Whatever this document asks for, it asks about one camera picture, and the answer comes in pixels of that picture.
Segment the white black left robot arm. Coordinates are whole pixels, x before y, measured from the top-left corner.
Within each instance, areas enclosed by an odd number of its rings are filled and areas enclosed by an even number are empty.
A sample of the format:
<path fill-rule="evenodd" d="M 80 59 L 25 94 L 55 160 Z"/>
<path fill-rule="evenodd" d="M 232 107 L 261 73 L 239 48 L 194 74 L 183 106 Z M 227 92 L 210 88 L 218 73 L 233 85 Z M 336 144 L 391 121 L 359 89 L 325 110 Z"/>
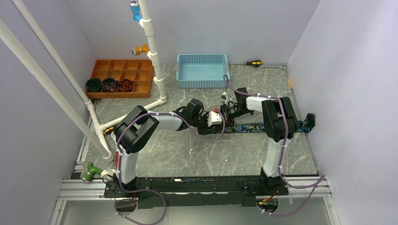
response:
<path fill-rule="evenodd" d="M 182 131 L 197 128 L 197 137 L 207 131 L 223 132 L 225 119 L 221 113 L 204 111 L 201 101 L 193 98 L 186 106 L 171 112 L 152 112 L 143 106 L 136 106 L 115 127 L 116 191 L 128 197 L 136 190 L 136 164 L 141 151 L 157 130 Z"/>

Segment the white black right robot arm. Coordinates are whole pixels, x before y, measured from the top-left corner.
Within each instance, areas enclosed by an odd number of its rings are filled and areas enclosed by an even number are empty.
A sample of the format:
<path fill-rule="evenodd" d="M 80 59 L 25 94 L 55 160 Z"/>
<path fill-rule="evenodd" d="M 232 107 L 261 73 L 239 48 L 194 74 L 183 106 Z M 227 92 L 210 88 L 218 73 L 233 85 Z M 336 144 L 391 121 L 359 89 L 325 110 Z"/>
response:
<path fill-rule="evenodd" d="M 234 92 L 235 103 L 228 103 L 226 97 L 222 97 L 220 112 L 227 122 L 233 123 L 235 118 L 254 111 L 262 113 L 268 150 L 258 184 L 259 190 L 269 195 L 284 183 L 281 178 L 284 151 L 299 128 L 296 113 L 289 97 L 248 94 L 246 88 Z"/>

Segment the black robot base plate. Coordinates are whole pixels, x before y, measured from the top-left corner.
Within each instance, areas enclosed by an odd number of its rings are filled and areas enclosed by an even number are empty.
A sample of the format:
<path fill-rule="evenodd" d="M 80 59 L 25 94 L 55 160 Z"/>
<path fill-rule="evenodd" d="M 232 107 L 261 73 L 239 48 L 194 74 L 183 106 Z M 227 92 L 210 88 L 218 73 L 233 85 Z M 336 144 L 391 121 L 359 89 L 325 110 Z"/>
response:
<path fill-rule="evenodd" d="M 137 198 L 139 209 L 171 206 L 240 205 L 254 207 L 262 198 L 287 196 L 280 180 L 268 181 L 260 175 L 205 177 L 137 177 L 132 185 L 119 188 L 108 181 L 105 198 Z"/>

